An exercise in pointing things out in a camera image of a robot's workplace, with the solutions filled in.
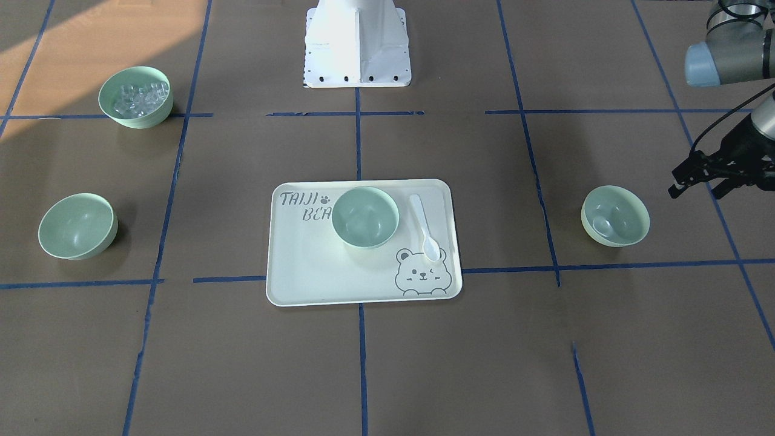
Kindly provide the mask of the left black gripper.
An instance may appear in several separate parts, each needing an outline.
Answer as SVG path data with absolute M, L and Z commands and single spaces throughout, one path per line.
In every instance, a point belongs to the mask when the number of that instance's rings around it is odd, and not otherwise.
M 745 176 L 773 176 L 773 134 L 745 116 L 721 141 L 722 170 Z

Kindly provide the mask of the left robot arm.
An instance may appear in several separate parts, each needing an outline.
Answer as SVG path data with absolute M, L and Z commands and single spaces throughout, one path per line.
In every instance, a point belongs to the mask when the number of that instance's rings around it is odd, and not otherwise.
M 773 78 L 772 1 L 717 1 L 706 21 L 703 41 L 689 46 L 684 73 L 687 85 L 718 87 Z M 731 145 L 720 148 L 721 161 L 747 171 L 773 166 L 773 90 L 741 122 Z

